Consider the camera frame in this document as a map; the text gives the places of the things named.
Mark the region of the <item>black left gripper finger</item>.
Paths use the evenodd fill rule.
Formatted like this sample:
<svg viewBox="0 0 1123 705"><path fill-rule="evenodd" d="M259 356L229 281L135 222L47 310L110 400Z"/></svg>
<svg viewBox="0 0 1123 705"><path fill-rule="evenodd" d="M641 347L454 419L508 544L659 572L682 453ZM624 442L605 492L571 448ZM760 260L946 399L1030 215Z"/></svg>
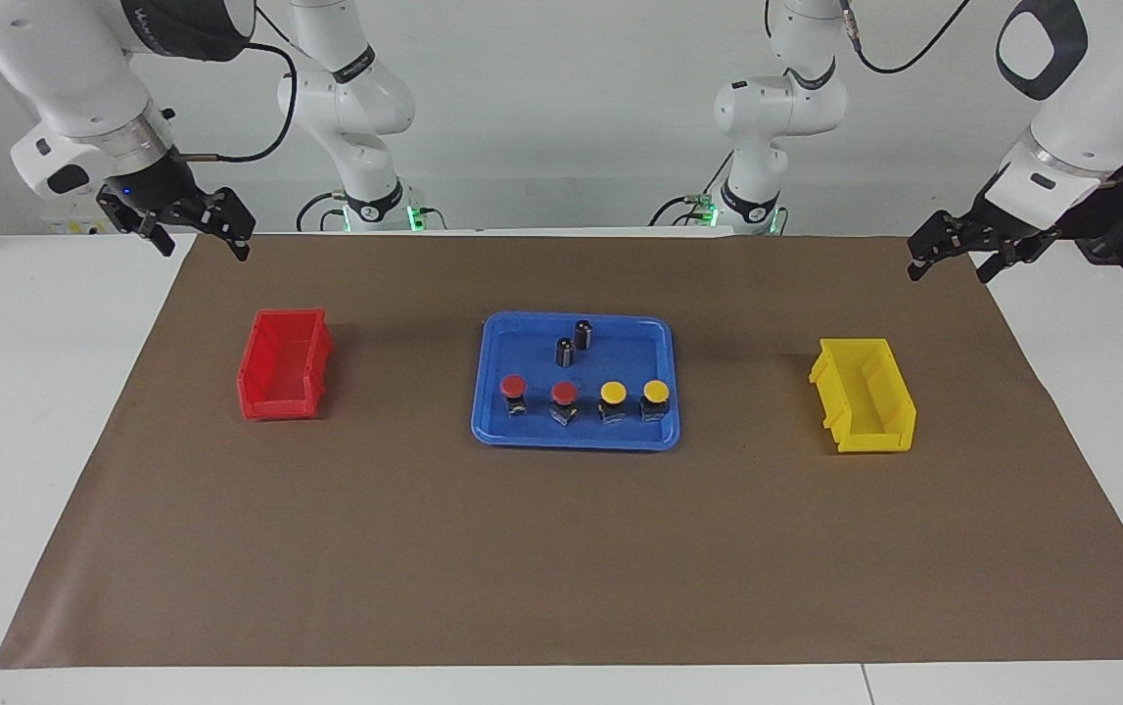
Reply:
<svg viewBox="0 0 1123 705"><path fill-rule="evenodd" d="M990 284L999 273L1022 263L1021 241L1004 241L976 267L976 276L983 285Z"/></svg>
<svg viewBox="0 0 1123 705"><path fill-rule="evenodd" d="M909 237L907 246L911 256L907 273L913 282L922 280L933 264L964 254L957 220L946 211L929 216Z"/></svg>

